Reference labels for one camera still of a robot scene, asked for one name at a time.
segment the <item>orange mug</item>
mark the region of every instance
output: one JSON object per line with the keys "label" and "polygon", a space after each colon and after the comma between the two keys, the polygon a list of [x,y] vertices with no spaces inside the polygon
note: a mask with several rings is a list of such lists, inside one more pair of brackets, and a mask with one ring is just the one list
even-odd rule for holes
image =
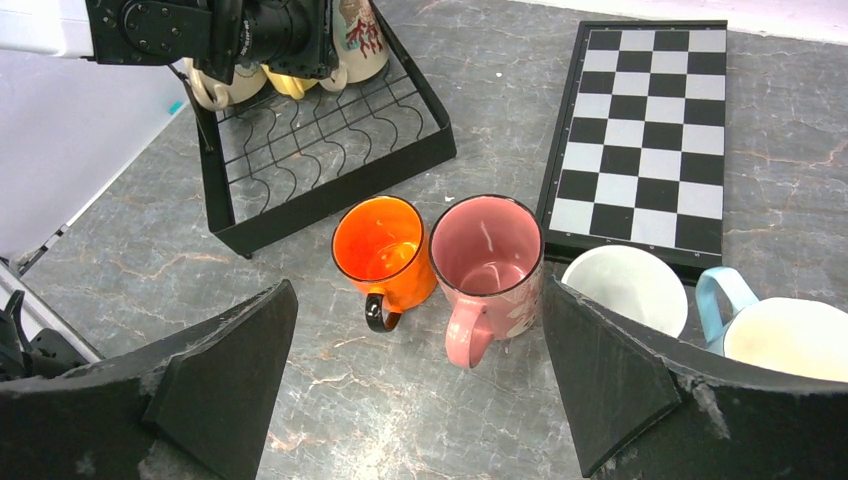
{"label": "orange mug", "polygon": [[365,294],[365,320],[391,332],[401,314],[436,289],[429,238],[418,210],[397,197],[373,197],[353,207],[333,233],[333,261]]}

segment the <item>mug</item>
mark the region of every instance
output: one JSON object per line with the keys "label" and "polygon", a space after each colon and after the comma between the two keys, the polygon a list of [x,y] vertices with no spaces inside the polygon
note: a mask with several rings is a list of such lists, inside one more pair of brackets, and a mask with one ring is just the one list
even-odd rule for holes
{"label": "mug", "polygon": [[427,247],[421,215],[397,197],[365,200],[339,221],[333,233],[333,261],[365,294],[365,320],[371,330],[391,332],[404,311],[423,303],[436,289]]}
{"label": "mug", "polygon": [[262,71],[271,80],[271,85],[283,95],[288,95],[295,100],[300,100],[306,96],[306,91],[314,87],[318,80],[290,77],[274,73],[268,68],[268,65],[262,65]]}
{"label": "mug", "polygon": [[[719,312],[719,291],[732,310],[727,324]],[[730,267],[702,273],[695,301],[707,350],[768,370],[848,382],[848,314],[842,310],[811,300],[759,300]]]}
{"label": "mug", "polygon": [[683,283],[656,256],[625,245],[593,248],[565,270],[562,283],[613,312],[679,337],[689,301]]}
{"label": "mug", "polygon": [[539,316],[542,229],[518,201],[479,195],[444,212],[430,238],[430,262],[453,306],[448,359],[474,368],[493,340],[524,332]]}
{"label": "mug", "polygon": [[388,63],[389,46],[369,0],[333,0],[333,46],[339,68],[320,82],[330,92],[368,80]]}
{"label": "mug", "polygon": [[227,85],[194,68],[191,58],[184,59],[184,62],[194,98],[200,106],[211,111],[223,110],[250,99],[259,93],[268,81],[268,77],[260,68],[236,65],[233,83]]}

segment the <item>white square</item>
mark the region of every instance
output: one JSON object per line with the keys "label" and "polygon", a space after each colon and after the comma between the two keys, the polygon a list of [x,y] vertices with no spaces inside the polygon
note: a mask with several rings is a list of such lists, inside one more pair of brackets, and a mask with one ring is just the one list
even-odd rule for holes
{"label": "white square", "polygon": [[675,97],[648,97],[645,120],[661,123],[683,123],[686,99]]}
{"label": "white square", "polygon": [[639,160],[639,176],[659,180],[680,180],[681,154],[675,150],[643,148]]}
{"label": "white square", "polygon": [[607,133],[604,145],[617,147],[642,147],[642,136],[645,133],[645,122],[641,120],[607,120]]}
{"label": "white square", "polygon": [[691,30],[689,32],[690,52],[726,52],[727,30]]}
{"label": "white square", "polygon": [[595,203],[633,208],[636,206],[636,187],[638,184],[639,177],[601,173],[598,175]]}
{"label": "white square", "polygon": [[718,185],[680,182],[677,213],[721,220],[724,212],[724,188]]}
{"label": "white square", "polygon": [[622,30],[619,47],[622,52],[650,52],[653,49],[653,30]]}
{"label": "white square", "polygon": [[658,210],[637,208],[633,211],[630,240],[655,247],[674,248],[677,215]]}
{"label": "white square", "polygon": [[642,72],[617,72],[612,84],[612,93],[615,95],[637,95],[648,96],[648,86],[651,83],[651,74]]}
{"label": "white square", "polygon": [[606,93],[581,93],[574,101],[574,116],[587,118],[609,118],[612,95]]}
{"label": "white square", "polygon": [[683,151],[724,155],[724,127],[683,125]]}
{"label": "white square", "polygon": [[689,69],[689,52],[654,52],[651,73],[682,73]]}
{"label": "white square", "polygon": [[589,235],[595,204],[557,198],[551,213],[551,230]]}
{"label": "white square", "polygon": [[686,98],[724,100],[724,75],[686,75]]}
{"label": "white square", "polygon": [[563,170],[600,172],[604,146],[594,143],[568,142],[562,159]]}
{"label": "white square", "polygon": [[614,72],[617,66],[618,50],[587,50],[583,58],[584,72]]}

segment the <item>light blue mug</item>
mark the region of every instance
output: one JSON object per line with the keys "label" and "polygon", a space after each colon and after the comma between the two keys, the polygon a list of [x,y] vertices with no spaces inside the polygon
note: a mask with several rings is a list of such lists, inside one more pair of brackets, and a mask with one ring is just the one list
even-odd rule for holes
{"label": "light blue mug", "polygon": [[[719,291],[730,302],[728,322],[719,312]],[[760,300],[730,267],[702,273],[695,302],[710,352],[769,370],[848,382],[845,312],[811,300]]]}

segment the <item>checkerboard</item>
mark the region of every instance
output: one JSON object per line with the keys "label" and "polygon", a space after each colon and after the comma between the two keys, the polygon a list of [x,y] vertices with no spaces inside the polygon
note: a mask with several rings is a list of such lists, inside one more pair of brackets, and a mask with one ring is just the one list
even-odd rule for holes
{"label": "checkerboard", "polygon": [[726,40],[725,22],[581,25],[540,198],[546,253],[629,244],[689,277],[721,264]]}

